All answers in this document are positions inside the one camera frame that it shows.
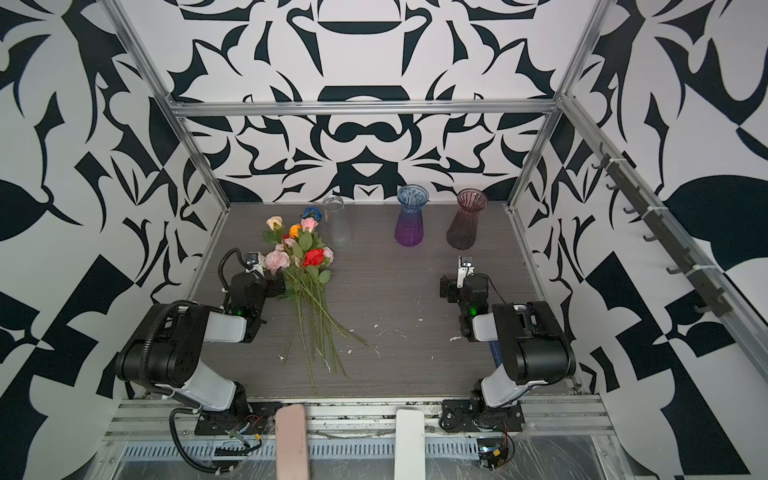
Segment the blue rose stem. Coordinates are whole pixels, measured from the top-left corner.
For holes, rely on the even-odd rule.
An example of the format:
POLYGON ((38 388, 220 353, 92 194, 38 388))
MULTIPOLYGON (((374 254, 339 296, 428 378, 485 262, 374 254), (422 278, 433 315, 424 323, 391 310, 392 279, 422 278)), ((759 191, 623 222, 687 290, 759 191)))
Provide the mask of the blue rose stem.
POLYGON ((302 214, 302 219, 309 219, 309 218, 320 223, 322 221, 323 214, 317 207, 310 206, 310 207, 307 207, 302 214))

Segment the clear glass vase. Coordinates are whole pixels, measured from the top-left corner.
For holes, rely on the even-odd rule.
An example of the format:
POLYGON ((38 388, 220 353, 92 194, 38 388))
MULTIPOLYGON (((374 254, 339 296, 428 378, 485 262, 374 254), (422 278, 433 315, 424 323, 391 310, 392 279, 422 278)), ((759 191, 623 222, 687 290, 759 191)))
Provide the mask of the clear glass vase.
POLYGON ((335 250, 347 248, 352 241, 352 233, 341 197, 332 195, 322 202, 324 210, 324 239, 335 250))

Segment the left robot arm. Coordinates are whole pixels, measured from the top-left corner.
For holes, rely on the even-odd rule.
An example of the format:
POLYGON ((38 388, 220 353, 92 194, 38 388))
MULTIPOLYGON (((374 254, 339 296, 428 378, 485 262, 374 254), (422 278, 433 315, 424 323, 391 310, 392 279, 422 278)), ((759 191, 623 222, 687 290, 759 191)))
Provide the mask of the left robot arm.
POLYGON ((202 474, 224 476, 262 447, 255 433, 262 415, 248 402, 245 387, 218 374, 201 359, 207 343, 247 344, 265 321, 268 299, 286 292, 281 268, 269 269, 265 257, 228 250, 217 267, 223 289, 220 306, 181 299, 153 305, 114 363, 116 377, 177 402, 168 415, 171 440, 178 455, 202 474), (211 459, 192 455, 182 444, 177 419, 193 417, 217 428, 236 442, 237 448, 217 447, 211 459))

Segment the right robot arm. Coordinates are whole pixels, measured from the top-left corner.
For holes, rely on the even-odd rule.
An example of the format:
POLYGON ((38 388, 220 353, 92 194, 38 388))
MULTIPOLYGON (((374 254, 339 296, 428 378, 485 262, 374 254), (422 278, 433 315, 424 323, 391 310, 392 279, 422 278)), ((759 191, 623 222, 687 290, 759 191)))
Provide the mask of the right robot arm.
POLYGON ((575 355, 545 301, 489 303, 490 280, 481 275, 439 282, 439 296, 460 310, 460 331, 471 342, 498 346, 493 373, 479 380, 471 394, 481 413, 511 407, 531 390, 575 374, 575 355))

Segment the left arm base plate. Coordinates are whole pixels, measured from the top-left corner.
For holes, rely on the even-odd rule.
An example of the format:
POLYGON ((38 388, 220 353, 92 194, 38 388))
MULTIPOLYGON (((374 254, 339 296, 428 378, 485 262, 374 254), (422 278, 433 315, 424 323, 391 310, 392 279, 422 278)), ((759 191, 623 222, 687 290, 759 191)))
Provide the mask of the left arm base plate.
POLYGON ((274 416, 283 406, 279 401, 250 402, 242 415, 203 410, 194 433, 197 436, 228 435, 237 428, 241 435, 267 434, 273 430, 274 416))

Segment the pink rose stem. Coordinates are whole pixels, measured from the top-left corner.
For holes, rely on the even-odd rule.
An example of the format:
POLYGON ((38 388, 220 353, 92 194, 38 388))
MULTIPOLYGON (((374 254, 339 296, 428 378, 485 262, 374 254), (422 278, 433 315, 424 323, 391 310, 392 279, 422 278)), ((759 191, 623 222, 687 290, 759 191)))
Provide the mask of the pink rose stem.
POLYGON ((319 234, 319 223, 315 220, 303 219, 300 223, 302 232, 298 238, 298 246, 303 253, 299 265, 313 279, 319 281, 322 269, 326 266, 328 255, 327 245, 319 234))

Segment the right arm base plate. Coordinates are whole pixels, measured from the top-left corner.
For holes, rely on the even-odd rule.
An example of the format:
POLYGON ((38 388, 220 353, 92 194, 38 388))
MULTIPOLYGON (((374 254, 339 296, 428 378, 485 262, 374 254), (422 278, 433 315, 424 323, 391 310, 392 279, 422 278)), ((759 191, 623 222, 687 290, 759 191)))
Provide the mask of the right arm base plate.
POLYGON ((449 433, 521 432, 525 417, 519 405, 487 408, 469 399, 443 400, 439 427, 449 433))

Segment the cream peach rose stem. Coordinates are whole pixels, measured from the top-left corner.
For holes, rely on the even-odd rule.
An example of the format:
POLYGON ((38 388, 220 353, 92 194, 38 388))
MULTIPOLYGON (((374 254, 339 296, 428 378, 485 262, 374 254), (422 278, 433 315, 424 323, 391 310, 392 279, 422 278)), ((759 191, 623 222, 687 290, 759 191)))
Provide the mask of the cream peach rose stem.
POLYGON ((293 225, 286 226, 280 216, 269 217, 266 225, 265 239, 270 250, 264 255, 263 264, 272 275, 277 275, 295 263, 293 251, 298 246, 298 239, 289 236, 293 225))

